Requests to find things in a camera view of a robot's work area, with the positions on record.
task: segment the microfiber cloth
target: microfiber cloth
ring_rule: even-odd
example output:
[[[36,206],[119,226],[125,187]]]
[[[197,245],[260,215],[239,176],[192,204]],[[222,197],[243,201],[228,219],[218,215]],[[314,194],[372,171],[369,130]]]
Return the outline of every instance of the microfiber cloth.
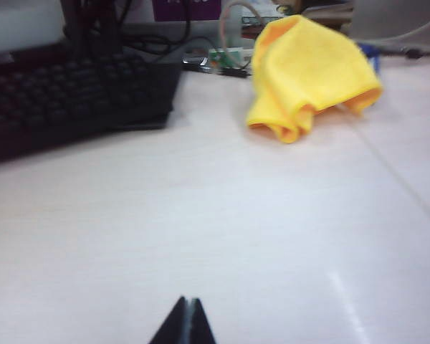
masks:
[[[247,125],[266,125],[284,143],[309,133],[314,115],[340,103],[361,114],[382,93],[353,41],[300,15],[264,28],[252,69],[257,99]]]

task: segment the white desk surface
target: white desk surface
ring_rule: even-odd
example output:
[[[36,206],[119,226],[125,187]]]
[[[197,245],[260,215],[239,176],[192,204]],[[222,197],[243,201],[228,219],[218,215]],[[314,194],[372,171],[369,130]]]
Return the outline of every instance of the white desk surface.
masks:
[[[0,165],[0,344],[147,343],[180,295],[219,344],[430,344],[430,59],[292,145],[251,82],[186,73],[162,131]]]

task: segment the black keyboard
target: black keyboard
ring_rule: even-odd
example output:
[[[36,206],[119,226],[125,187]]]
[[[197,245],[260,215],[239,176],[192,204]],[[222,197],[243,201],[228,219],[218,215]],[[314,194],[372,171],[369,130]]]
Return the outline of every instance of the black keyboard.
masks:
[[[114,128],[162,128],[180,64],[118,54],[0,74],[0,160]]]

